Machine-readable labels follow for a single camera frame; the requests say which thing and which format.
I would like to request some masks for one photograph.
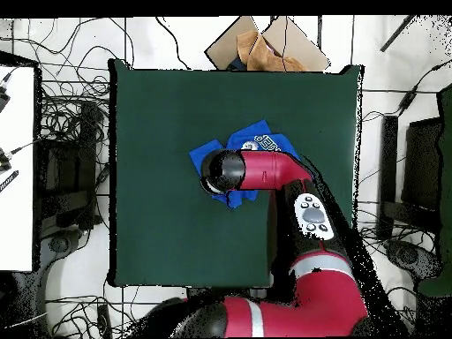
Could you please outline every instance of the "blue towel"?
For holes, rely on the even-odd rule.
[[[200,175],[200,165],[204,157],[220,148],[222,148],[221,143],[215,139],[189,153],[198,171],[198,175]],[[256,124],[251,124],[238,132],[234,132],[228,140],[226,149],[283,151],[292,154],[300,160],[289,140],[282,134],[272,134],[265,120],[261,120]],[[257,190],[230,191],[226,195],[212,195],[212,198],[223,201],[230,208],[236,208],[242,204],[242,198],[255,201],[257,196]]]

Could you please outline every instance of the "brown paper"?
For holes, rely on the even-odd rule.
[[[251,31],[237,36],[237,52],[247,71],[306,72],[295,58],[275,56],[261,34]]]

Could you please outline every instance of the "red robot arm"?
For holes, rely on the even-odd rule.
[[[288,305],[227,297],[186,319],[176,336],[351,335],[367,310],[309,170],[281,152],[222,150],[206,157],[201,173],[210,193],[271,190],[282,230],[278,255],[283,252],[284,272],[295,278],[295,289]]]

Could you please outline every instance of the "green table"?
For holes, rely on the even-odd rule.
[[[341,74],[130,71],[117,60],[110,72],[116,285],[268,286],[267,193],[231,210],[201,189],[188,155],[261,119],[321,170],[351,222],[360,66]]]
[[[441,151],[441,232],[439,252],[442,272],[436,278],[419,283],[418,290],[428,297],[452,296],[452,85],[437,94],[438,109],[444,126],[439,139]]]

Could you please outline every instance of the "silver band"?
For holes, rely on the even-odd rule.
[[[264,320],[262,319],[262,311],[260,307],[253,303],[251,300],[246,299],[251,310],[251,322],[252,322],[252,337],[263,338],[264,337]]]
[[[290,269],[289,274],[295,272],[295,277],[298,279],[303,275],[310,274],[314,269],[335,270],[353,278],[349,264],[333,255],[317,255],[302,259]]]

